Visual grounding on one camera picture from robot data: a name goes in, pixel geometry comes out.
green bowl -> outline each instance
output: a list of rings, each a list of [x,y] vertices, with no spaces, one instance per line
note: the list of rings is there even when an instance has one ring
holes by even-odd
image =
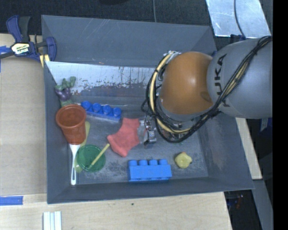
[[[92,162],[100,152],[101,150],[94,145],[85,145],[83,147],[80,147],[76,155],[79,166],[84,171],[88,172],[96,172],[101,170],[106,163],[105,154],[102,154],[101,157],[97,160],[97,162],[93,166],[91,166]]]

white plastic spoon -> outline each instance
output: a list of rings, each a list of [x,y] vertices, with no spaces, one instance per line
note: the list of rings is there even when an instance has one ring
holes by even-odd
[[[76,170],[75,170],[75,158],[76,158],[76,154],[77,154],[77,151],[78,149],[80,148],[80,144],[79,145],[72,145],[72,144],[69,144],[69,147],[71,148],[72,150],[72,174],[71,174],[71,184],[72,185],[76,185]]]

black cord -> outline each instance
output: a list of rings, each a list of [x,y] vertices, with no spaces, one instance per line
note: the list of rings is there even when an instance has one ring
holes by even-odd
[[[239,21],[238,21],[237,9],[236,9],[236,0],[234,0],[234,13],[235,13],[235,18],[236,18],[236,23],[237,23],[237,26],[238,26],[238,28],[239,28],[239,30],[240,30],[240,32],[241,32],[241,35],[242,35],[244,38],[246,38],[246,37],[245,37],[245,34],[243,33],[243,31],[242,31],[242,29],[241,29],[240,23],[239,23]]]
[[[154,10],[154,20],[155,20],[155,22],[157,22],[155,0],[153,0],[153,10]]]

orange plastic cup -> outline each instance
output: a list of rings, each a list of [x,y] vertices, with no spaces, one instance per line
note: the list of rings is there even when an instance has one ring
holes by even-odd
[[[66,105],[56,113],[56,122],[72,145],[79,145],[85,140],[85,119],[85,109],[76,104]]]

gray bin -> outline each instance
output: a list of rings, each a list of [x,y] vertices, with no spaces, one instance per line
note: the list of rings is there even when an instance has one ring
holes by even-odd
[[[207,121],[179,144],[167,143],[157,135],[151,148],[139,144],[125,158],[108,149],[104,168],[96,173],[82,171],[77,185],[71,186],[72,154],[55,123],[60,102],[54,86],[62,78],[76,75],[72,98],[77,103],[110,104],[121,107],[124,117],[144,117],[140,105],[146,81],[164,53],[177,50],[211,55],[216,47],[208,26],[42,16],[42,29],[43,37],[53,36],[58,46],[56,61],[44,67],[49,204],[253,188],[236,120],[226,114]],[[87,121],[91,123],[87,144],[100,148],[107,143],[106,136],[121,126],[121,122],[90,116]],[[193,158],[185,170],[174,162],[182,151]],[[173,177],[164,183],[131,184],[127,162],[134,159],[167,159]]]

